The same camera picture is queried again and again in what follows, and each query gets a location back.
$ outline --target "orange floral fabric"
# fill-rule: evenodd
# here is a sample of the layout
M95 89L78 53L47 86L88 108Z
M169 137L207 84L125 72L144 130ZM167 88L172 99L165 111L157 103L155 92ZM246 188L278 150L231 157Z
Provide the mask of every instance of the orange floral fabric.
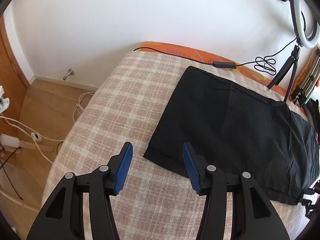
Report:
M198 60L200 62L204 63L212 63L213 61L220 61L220 62L234 62L232 60L229 60L224 57L220 57L215 54L211 54L202 50L198 49L192 49L184 46L174 45L174 44L168 44L168 43L162 43L162 42L152 42L152 41L145 41L143 42L140 47L150 47L153 49L157 49L159 51L177 55L177 56L183 56L188 57L194 60ZM151 49L139 49L140 51L149 51L149 52L156 52ZM230 71L234 71L236 73L239 73L240 75L243 75L247 78L250 78L264 86L267 86L270 83L270 79L266 78L262 74L246 67L246 66L237 66L236 69L230 69ZM277 92L278 94L285 96L286 90L279 86L273 86L272 90Z

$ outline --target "white clamp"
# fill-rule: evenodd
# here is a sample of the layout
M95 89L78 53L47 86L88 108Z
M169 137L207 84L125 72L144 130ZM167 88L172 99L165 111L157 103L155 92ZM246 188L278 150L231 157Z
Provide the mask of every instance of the white clamp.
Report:
M4 112L9 107L9 104L10 104L9 98L3 98L2 97L3 94L4 94L3 87L0 86L0 114Z

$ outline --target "round metal bolt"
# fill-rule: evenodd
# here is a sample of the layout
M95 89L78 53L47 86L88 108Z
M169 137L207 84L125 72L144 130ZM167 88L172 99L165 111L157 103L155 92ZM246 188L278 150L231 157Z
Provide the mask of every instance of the round metal bolt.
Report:
M247 171L245 171L244 173L242 173L242 176L244 176L246 179L251 177L251 174L248 173Z
M100 171L107 171L109 170L109 167L107 165L103 165L99 168Z
M208 165L208 166L207 166L207 170L208 170L208 171L215 171L215 170L216 170L216 166Z
M66 179L71 179L73 177L73 173L72 172L68 172L66 175L64 175L64 177Z

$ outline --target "wooden door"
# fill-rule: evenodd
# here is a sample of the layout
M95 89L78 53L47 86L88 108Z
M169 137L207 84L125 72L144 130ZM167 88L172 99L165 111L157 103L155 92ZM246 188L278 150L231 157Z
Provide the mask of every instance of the wooden door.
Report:
M13 63L9 59L7 53L9 43L6 34L3 32L2 17L0 21L2 27L0 31L0 85L4 88L4 98L10 99L9 108L3 112L3 115L19 120L20 110L27 88L19 78L13 68ZM16 136L17 129L8 125L4 119L0 119L0 134L2 133Z

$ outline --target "blue gripper pad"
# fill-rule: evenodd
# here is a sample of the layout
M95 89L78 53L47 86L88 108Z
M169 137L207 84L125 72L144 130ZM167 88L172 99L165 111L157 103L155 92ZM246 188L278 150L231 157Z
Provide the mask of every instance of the blue gripper pad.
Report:
M118 171L116 173L116 184L114 187L114 192L118 195L119 192L123 189L125 179L129 171L130 163L133 155L132 144L129 143L127 150L124 153L122 161L119 165Z
M192 156L190 154L190 151L189 151L186 143L184 143L182 146L182 157L183 157L184 164L185 164L187 172L188 172L191 186L197 192L197 194L200 194L200 192L201 192L200 174L196 168L196 164L195 164L194 160L192 159Z

